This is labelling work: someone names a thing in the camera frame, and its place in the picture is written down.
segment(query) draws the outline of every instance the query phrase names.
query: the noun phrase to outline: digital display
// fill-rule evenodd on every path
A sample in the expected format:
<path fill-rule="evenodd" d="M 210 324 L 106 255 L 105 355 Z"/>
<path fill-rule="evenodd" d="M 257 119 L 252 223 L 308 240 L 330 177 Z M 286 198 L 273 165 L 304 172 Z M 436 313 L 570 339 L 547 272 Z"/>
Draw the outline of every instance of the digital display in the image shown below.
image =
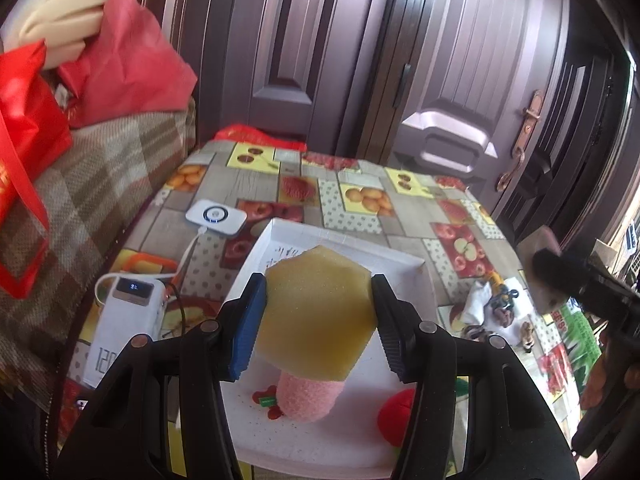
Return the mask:
<path fill-rule="evenodd" d="M 136 280 L 120 278 L 118 280 L 118 285 L 116 285 L 116 290 L 148 300 L 148 298 L 151 297 L 154 286 L 150 283 L 137 282 Z"/>

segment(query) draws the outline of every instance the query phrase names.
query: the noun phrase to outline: white cable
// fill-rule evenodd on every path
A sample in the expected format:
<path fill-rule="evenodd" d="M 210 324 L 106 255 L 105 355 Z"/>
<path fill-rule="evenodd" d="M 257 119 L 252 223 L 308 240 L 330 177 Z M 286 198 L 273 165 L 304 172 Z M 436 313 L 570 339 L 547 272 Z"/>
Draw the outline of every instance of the white cable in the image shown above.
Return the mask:
<path fill-rule="evenodd" d="M 201 226 L 198 229 L 198 233 L 193 237 L 191 242 L 189 242 L 189 245 L 187 246 L 186 250 L 182 254 L 182 257 L 180 258 L 180 263 L 178 264 L 178 268 L 175 270 L 175 272 L 166 273 L 166 274 L 141 274 L 141 273 L 135 273 L 135 272 L 108 272 L 107 274 L 103 274 L 102 276 L 100 276 L 100 278 L 98 278 L 98 280 L 95 282 L 95 285 L 94 285 L 94 298 L 95 298 L 95 301 L 97 301 L 98 304 L 100 304 L 100 306 L 104 306 L 104 303 L 102 301 L 100 301 L 100 299 L 98 298 L 98 287 L 100 286 L 100 284 L 104 280 L 108 280 L 109 278 L 132 278 L 132 279 L 135 279 L 135 278 L 138 278 L 140 276 L 145 276 L 146 278 L 151 278 L 153 280 L 167 280 L 169 278 L 174 278 L 175 276 L 180 274 L 182 268 L 184 267 L 184 264 L 187 261 L 187 257 L 189 256 L 189 253 L 191 252 L 191 248 L 193 247 L 194 243 L 196 243 L 196 240 L 198 239 L 198 237 L 200 235 L 203 235 L 206 232 L 207 232 L 207 228 L 204 227 L 204 226 Z"/>

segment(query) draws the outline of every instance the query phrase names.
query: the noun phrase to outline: bag handle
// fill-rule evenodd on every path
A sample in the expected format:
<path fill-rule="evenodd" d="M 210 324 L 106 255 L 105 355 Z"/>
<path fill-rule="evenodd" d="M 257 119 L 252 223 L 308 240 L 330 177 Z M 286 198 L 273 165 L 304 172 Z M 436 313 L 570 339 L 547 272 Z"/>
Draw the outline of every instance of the bag handle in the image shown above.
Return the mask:
<path fill-rule="evenodd" d="M 25 206 L 33 213 L 38 221 L 43 225 L 46 235 L 38 248 L 34 259 L 24 271 L 20 278 L 14 278 L 7 268 L 0 264 L 0 287 L 4 288 L 14 298 L 22 300 L 26 298 L 33 284 L 35 283 L 38 270 L 44 260 L 44 255 L 49 247 L 49 217 L 42 200 L 38 196 L 27 171 L 24 169 L 18 153 L 15 151 L 14 143 L 9 136 L 9 130 L 4 122 L 4 117 L 0 114 L 0 153 L 2 153 L 1 162 L 11 178 L 18 196 Z"/>

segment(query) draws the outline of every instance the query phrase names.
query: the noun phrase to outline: pink fuzzy object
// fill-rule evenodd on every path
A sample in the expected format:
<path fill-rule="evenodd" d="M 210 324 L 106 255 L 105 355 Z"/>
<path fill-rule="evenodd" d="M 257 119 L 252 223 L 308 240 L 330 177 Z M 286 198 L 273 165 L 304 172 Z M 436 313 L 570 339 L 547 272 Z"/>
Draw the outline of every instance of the pink fuzzy object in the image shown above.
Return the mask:
<path fill-rule="evenodd" d="M 344 382 L 300 379 L 286 372 L 278 380 L 278 406 L 297 422 L 315 422 L 326 416 L 335 404 Z"/>

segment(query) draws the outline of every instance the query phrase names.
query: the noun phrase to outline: yellow sponge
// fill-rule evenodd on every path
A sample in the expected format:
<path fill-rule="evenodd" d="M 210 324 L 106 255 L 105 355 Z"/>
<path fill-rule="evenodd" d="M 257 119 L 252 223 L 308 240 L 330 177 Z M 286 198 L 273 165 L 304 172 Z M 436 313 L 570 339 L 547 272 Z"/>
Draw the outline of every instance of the yellow sponge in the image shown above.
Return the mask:
<path fill-rule="evenodd" d="M 343 381 L 376 329 L 371 273 L 318 246 L 266 272 L 256 350 L 287 373 Z"/>

